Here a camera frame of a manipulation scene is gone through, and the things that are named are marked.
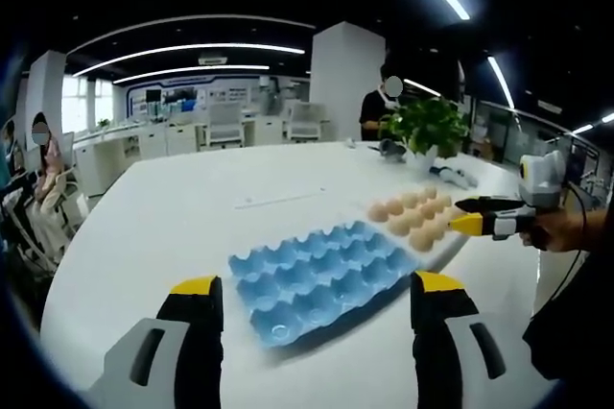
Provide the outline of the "person's right hand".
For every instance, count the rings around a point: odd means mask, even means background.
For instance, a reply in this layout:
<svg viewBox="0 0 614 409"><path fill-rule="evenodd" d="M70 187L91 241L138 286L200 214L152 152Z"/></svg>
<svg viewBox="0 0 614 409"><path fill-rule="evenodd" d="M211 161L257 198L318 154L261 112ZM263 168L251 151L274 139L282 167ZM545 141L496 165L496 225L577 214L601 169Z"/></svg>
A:
<svg viewBox="0 0 614 409"><path fill-rule="evenodd" d="M531 229L521 232L520 238L525 246L553 253L588 252L591 246L583 214L564 210L537 215Z"/></svg>

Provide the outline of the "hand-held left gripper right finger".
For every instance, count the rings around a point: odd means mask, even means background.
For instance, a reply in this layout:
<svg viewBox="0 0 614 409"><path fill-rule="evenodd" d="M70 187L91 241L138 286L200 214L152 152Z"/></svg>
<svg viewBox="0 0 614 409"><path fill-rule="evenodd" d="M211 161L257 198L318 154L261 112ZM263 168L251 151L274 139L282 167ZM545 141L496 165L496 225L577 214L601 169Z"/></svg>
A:
<svg viewBox="0 0 614 409"><path fill-rule="evenodd" d="M555 386L532 365L522 332L482 313L457 280L411 274L419 408L540 408Z"/></svg>

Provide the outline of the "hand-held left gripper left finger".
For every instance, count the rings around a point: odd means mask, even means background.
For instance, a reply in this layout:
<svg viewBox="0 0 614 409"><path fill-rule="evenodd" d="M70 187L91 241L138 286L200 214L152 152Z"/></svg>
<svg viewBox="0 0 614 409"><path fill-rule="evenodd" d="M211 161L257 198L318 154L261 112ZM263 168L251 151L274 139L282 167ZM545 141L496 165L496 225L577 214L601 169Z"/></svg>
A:
<svg viewBox="0 0 614 409"><path fill-rule="evenodd" d="M157 314L109 349L88 390L92 408L219 408L224 348L218 276L176 285Z"/></svg>

